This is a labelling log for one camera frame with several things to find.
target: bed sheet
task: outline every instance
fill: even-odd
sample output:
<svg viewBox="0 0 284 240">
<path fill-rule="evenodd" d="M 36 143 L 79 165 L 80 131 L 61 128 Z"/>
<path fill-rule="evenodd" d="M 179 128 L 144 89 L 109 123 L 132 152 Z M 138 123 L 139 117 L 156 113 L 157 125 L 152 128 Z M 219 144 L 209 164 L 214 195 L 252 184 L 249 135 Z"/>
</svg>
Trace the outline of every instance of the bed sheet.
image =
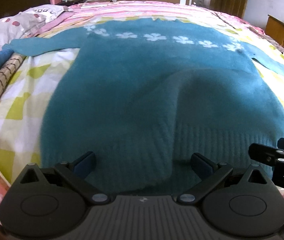
<svg viewBox="0 0 284 240">
<path fill-rule="evenodd" d="M 139 18 L 180 20 L 214 28 L 233 38 L 262 49 L 284 64 L 284 54 L 267 40 L 249 30 L 246 24 L 232 27 L 207 9 L 163 2 L 96 3 L 72 7 L 75 14 L 52 30 L 41 34 L 51 37 L 67 28 L 95 25 L 109 20 Z M 9 81 L 0 98 L 0 171 L 13 182 L 29 162 L 40 164 L 39 132 L 42 117 L 58 82 L 71 66 L 79 49 L 64 49 L 37 57 L 27 57 Z M 255 62 L 261 77 L 284 106 L 284 77 Z"/>
</svg>

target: black robotic device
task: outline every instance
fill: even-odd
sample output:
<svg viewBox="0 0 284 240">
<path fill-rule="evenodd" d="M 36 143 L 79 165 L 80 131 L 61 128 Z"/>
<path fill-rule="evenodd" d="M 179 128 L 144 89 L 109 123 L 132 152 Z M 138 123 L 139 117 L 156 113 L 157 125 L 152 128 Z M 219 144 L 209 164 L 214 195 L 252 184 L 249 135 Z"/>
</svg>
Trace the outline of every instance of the black robotic device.
<svg viewBox="0 0 284 240">
<path fill-rule="evenodd" d="M 27 165 L 0 205 L 8 239 L 280 240 L 284 226 L 284 139 L 278 148 L 252 144 L 252 160 L 273 167 L 273 178 L 215 164 L 199 153 L 191 168 L 202 181 L 179 196 L 106 195 L 84 179 L 95 168 L 88 152 L 53 168 Z"/>
</svg>

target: ribbed hem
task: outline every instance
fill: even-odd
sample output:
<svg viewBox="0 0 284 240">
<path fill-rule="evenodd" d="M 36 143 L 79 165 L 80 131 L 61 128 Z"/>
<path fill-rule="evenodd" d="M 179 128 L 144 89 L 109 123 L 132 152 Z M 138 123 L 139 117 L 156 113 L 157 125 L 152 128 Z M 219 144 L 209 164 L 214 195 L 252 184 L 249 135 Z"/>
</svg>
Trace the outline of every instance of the ribbed hem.
<svg viewBox="0 0 284 240">
<path fill-rule="evenodd" d="M 154 194 L 183 192 L 200 180 L 189 166 L 194 152 L 213 162 L 247 168 L 252 161 L 252 143 L 275 147 L 278 138 L 261 133 L 240 133 L 177 124 L 154 126 L 149 132 L 125 140 L 97 153 L 97 168 L 88 181 L 106 193 L 145 189 Z M 263 165 L 271 176 L 270 167 Z"/>
</svg>

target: teal sweater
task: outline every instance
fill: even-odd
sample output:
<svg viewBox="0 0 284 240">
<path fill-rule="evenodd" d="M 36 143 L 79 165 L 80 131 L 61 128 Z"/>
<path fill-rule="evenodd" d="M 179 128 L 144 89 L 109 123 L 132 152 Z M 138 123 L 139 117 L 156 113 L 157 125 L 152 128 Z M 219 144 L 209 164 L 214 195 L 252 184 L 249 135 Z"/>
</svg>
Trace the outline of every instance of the teal sweater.
<svg viewBox="0 0 284 240">
<path fill-rule="evenodd" d="M 192 153 L 247 167 L 251 143 L 284 137 L 284 109 L 252 59 L 283 76 L 284 65 L 213 28 L 110 21 L 8 47 L 81 48 L 43 118 L 42 165 L 94 151 L 88 181 L 105 192 L 182 192 L 198 182 Z"/>
</svg>

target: white logo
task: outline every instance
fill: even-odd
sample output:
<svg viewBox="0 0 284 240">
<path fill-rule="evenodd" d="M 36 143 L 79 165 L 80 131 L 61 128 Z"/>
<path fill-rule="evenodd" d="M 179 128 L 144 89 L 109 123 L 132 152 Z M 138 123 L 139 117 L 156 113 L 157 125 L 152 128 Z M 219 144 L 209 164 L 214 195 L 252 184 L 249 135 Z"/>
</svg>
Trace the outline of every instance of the white logo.
<svg viewBox="0 0 284 240">
<path fill-rule="evenodd" d="M 141 202 L 146 202 L 146 201 L 148 201 L 149 199 L 148 198 L 146 198 L 146 197 L 142 197 L 142 198 L 139 198 L 139 201 L 141 201 Z"/>
</svg>

